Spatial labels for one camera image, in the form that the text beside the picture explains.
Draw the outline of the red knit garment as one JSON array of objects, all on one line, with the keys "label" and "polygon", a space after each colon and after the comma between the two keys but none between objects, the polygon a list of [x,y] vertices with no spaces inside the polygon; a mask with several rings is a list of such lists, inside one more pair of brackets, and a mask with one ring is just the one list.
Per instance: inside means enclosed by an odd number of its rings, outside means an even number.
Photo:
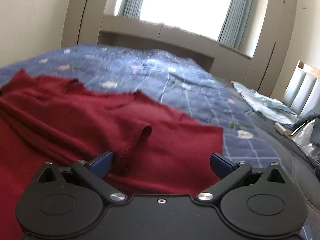
[{"label": "red knit garment", "polygon": [[209,160],[222,141],[222,128],[140,91],[98,93],[20,70],[1,88],[1,239],[21,237],[15,206],[47,161],[67,166],[110,151],[105,180],[123,193],[196,195],[219,181]]}]

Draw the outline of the blue floral plaid bedspread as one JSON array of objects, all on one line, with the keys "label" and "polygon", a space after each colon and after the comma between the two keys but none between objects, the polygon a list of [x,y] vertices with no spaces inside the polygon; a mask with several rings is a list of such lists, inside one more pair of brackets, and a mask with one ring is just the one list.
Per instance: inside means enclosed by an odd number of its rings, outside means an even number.
[{"label": "blue floral plaid bedspread", "polygon": [[139,90],[199,122],[222,127],[228,158],[255,167],[272,161],[285,166],[307,202],[308,222],[302,236],[319,239],[319,179],[310,162],[292,141],[276,132],[272,121],[253,112],[229,82],[211,76],[192,59],[164,50],[80,45],[3,67],[1,84],[20,69],[31,76],[78,79],[99,92]]}]

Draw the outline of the light blue folded cloth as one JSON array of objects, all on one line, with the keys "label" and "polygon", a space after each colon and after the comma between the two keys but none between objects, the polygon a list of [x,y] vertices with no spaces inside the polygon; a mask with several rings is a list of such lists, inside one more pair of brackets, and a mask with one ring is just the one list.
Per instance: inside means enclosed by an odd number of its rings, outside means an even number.
[{"label": "light blue folded cloth", "polygon": [[238,81],[232,81],[233,88],[241,95],[251,109],[273,122],[292,126],[298,120],[298,115],[277,99],[269,98],[249,89]]}]

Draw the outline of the clutter pile beside bed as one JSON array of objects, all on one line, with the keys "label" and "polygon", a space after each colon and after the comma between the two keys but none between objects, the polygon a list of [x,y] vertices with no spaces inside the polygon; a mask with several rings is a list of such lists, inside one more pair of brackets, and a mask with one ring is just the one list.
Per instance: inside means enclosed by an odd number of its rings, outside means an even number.
[{"label": "clutter pile beside bed", "polygon": [[319,108],[302,116],[281,114],[275,121],[275,130],[289,138],[319,170]]}]

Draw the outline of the grey padded headboard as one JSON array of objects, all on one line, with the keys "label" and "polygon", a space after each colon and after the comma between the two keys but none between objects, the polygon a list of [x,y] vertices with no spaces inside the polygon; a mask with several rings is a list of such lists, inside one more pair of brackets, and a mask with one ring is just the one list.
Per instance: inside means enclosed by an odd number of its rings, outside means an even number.
[{"label": "grey padded headboard", "polygon": [[319,69],[298,61],[283,96],[283,103],[298,116],[319,105]]}]

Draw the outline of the beige tall wardrobe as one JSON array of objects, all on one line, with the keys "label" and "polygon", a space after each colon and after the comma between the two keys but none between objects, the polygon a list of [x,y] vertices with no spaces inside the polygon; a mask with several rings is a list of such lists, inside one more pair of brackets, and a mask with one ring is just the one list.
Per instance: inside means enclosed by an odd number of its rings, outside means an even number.
[{"label": "beige tall wardrobe", "polygon": [[297,0],[268,0],[255,53],[243,84],[270,96],[287,55],[296,16]]}]

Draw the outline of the blue-grey right curtain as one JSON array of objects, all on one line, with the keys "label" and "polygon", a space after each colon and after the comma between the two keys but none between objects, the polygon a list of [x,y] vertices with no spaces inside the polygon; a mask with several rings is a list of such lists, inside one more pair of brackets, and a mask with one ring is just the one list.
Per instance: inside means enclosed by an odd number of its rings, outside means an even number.
[{"label": "blue-grey right curtain", "polygon": [[239,49],[253,0],[231,0],[218,42]]}]

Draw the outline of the beige window ledge cabinet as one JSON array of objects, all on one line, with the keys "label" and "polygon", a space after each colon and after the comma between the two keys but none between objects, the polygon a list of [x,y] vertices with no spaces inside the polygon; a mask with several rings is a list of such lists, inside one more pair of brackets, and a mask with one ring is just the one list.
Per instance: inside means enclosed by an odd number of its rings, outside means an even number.
[{"label": "beige window ledge cabinet", "polygon": [[242,80],[251,58],[238,50],[205,36],[164,24],[141,21],[123,16],[104,15],[100,30],[105,33],[143,38],[190,50],[213,60],[210,72],[230,80]]}]

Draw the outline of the bright window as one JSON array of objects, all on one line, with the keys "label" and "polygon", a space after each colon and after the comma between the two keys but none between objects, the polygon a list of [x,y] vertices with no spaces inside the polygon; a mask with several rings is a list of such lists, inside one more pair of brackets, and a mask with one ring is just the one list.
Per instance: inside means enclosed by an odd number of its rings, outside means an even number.
[{"label": "bright window", "polygon": [[231,0],[143,0],[140,20],[217,40]]}]

